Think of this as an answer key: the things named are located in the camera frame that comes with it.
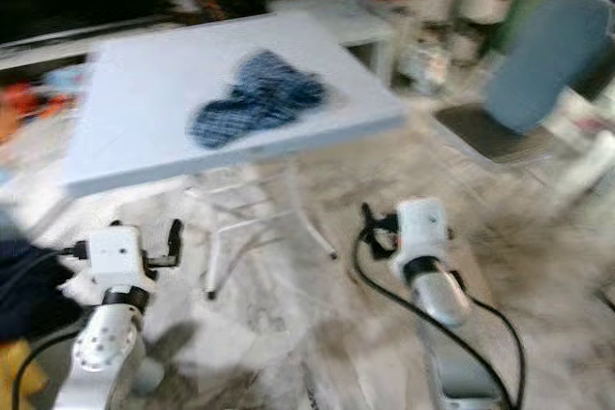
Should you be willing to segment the dark navy garment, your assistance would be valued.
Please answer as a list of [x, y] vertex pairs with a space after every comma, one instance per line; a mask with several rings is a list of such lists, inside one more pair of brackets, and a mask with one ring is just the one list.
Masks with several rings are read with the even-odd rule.
[[25, 239], [0, 242], [0, 343], [39, 337], [80, 317], [81, 308], [59, 291], [71, 271], [59, 252]]

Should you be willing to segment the blue plaid shirt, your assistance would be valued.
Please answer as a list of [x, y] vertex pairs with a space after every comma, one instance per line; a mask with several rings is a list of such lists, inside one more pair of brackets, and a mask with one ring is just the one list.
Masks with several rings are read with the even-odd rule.
[[194, 145], [219, 150], [258, 131], [282, 128], [305, 111], [324, 106], [329, 91], [315, 73], [262, 49], [244, 60], [223, 98], [198, 108], [187, 124]]

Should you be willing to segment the white plastic folding table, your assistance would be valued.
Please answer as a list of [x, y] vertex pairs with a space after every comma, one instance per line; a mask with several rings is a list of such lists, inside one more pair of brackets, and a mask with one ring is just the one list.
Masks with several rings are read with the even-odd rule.
[[[221, 97], [243, 60], [269, 50], [316, 73], [327, 102], [293, 124], [207, 150], [189, 138], [194, 112]], [[89, 55], [78, 120], [62, 162], [69, 198], [224, 167], [280, 161], [277, 174], [298, 218], [324, 253], [333, 246], [310, 221], [299, 153], [355, 142], [406, 123], [406, 107], [305, 12], [269, 13], [228, 22], [110, 38]]]

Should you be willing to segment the yellow bag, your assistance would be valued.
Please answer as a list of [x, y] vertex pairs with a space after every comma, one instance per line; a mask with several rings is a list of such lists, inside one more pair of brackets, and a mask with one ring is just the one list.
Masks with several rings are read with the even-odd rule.
[[30, 397], [36, 396], [47, 387], [47, 374], [37, 361], [25, 368], [25, 374], [17, 379], [18, 367], [32, 351], [30, 341], [14, 340], [0, 346], [0, 365], [5, 385], [5, 404], [14, 404], [17, 410], [36, 410]]

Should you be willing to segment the grey chair with dark seat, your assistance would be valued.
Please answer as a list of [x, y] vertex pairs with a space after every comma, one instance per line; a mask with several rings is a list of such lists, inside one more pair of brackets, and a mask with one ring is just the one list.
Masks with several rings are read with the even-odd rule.
[[556, 137], [545, 122], [570, 88], [615, 42], [615, 3], [548, 0], [520, 23], [477, 103], [433, 112], [460, 152], [497, 169], [548, 158]]

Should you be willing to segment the white low side table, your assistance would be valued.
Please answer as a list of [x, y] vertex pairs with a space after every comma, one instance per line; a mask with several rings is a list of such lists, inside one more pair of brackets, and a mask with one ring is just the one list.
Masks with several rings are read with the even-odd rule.
[[394, 71], [394, 27], [356, 0], [276, 0], [271, 12], [307, 12], [338, 44], [388, 85]]

